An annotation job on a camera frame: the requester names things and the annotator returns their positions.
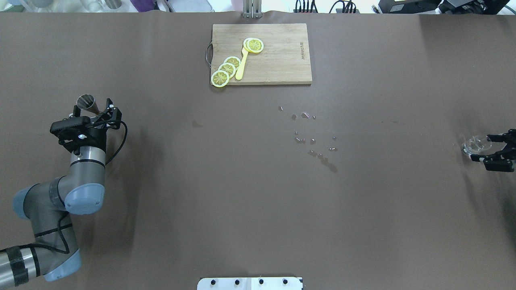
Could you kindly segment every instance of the wooden cutting board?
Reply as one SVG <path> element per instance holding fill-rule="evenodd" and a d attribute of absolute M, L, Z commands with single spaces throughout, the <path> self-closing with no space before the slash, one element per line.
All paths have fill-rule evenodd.
<path fill-rule="evenodd" d="M 306 23 L 214 24 L 211 74 L 228 56 L 242 59 L 242 44 L 248 37 L 261 39 L 263 51 L 249 53 L 242 80 L 232 78 L 228 85 L 312 83 Z"/>

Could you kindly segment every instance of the clear glass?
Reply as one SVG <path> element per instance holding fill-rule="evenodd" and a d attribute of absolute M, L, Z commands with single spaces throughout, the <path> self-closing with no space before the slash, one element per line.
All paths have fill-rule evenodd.
<path fill-rule="evenodd" d="M 0 11 L 5 11 L 12 8 L 12 4 L 8 3 L 7 0 L 0 0 Z"/>
<path fill-rule="evenodd" d="M 62 12 L 61 1 L 19 0 L 27 12 Z"/>
<path fill-rule="evenodd" d="M 103 12 L 104 6 L 102 5 L 101 0 L 80 0 L 80 3 L 83 5 L 84 9 L 89 12 Z"/>
<path fill-rule="evenodd" d="M 106 9 L 105 9 L 105 11 L 106 12 L 128 12 L 130 6 L 131 5 L 129 3 L 129 0 L 115 1 L 115 2 L 114 1 L 106 1 Z"/>
<path fill-rule="evenodd" d="M 462 144 L 462 152 L 465 154 L 480 154 L 491 149 L 491 147 L 493 147 L 493 142 L 487 136 L 477 135 Z"/>

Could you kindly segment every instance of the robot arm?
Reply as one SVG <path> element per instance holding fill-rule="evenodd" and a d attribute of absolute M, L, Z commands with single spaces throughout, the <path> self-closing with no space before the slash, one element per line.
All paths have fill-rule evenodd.
<path fill-rule="evenodd" d="M 96 110 L 90 95 L 81 96 L 77 103 L 98 115 L 80 116 L 80 108 L 75 106 L 69 118 L 52 124 L 51 133 L 71 153 L 70 174 L 27 187 L 15 195 L 13 209 L 20 218 L 30 219 L 36 242 L 0 251 L 0 289 L 21 285 L 40 275 L 54 281 L 81 266 L 69 213 L 83 215 L 100 210 L 107 164 L 106 133 L 123 124 L 125 141 L 127 126 L 110 99 L 103 112 Z"/>

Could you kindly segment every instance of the yellow spoon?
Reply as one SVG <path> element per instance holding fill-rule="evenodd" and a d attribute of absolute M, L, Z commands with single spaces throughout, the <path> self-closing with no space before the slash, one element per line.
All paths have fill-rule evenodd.
<path fill-rule="evenodd" d="M 246 46 L 244 45 L 244 47 L 242 47 L 242 60 L 240 61 L 240 66 L 238 66 L 238 69 L 236 70 L 236 74 L 235 74 L 235 79 L 237 79 L 237 80 L 241 80 L 242 77 L 244 76 L 244 68 L 246 66 L 246 60 L 247 60 L 248 54 L 249 54 L 249 52 L 247 51 Z"/>

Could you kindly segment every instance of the black strap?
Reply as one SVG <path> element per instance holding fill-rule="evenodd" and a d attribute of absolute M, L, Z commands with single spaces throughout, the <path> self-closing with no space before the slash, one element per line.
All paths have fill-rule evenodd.
<path fill-rule="evenodd" d="M 71 226 L 72 226 L 71 223 L 63 225 L 63 226 L 61 226 L 61 230 L 70 228 Z M 39 237 L 42 237 L 44 235 L 52 234 L 52 233 L 55 233 L 55 232 L 58 232 L 58 231 L 59 231 L 59 228 L 55 228 L 55 229 L 51 229 L 51 230 L 48 230 L 48 231 L 44 231 L 44 232 L 41 232 L 41 233 L 34 234 L 34 237 L 35 238 L 39 238 Z"/>
<path fill-rule="evenodd" d="M 30 252 L 33 254 L 34 266 L 36 267 L 36 277 L 39 277 L 41 275 L 41 271 L 39 269 L 38 254 L 36 253 L 36 249 L 34 247 L 30 248 Z"/>
<path fill-rule="evenodd" d="M 65 203 L 63 202 L 63 200 L 59 196 L 59 181 L 63 177 L 64 176 L 61 176 L 61 177 L 58 177 L 58 178 L 52 180 L 50 182 L 50 188 L 49 188 L 50 201 L 56 207 L 56 209 L 59 210 L 59 211 L 66 211 L 66 208 L 64 206 Z"/>
<path fill-rule="evenodd" d="M 14 285 L 20 286 L 29 281 L 29 272 L 25 268 L 22 251 L 20 247 L 14 246 L 6 249 L 9 264 L 11 265 L 12 275 L 14 276 Z"/>

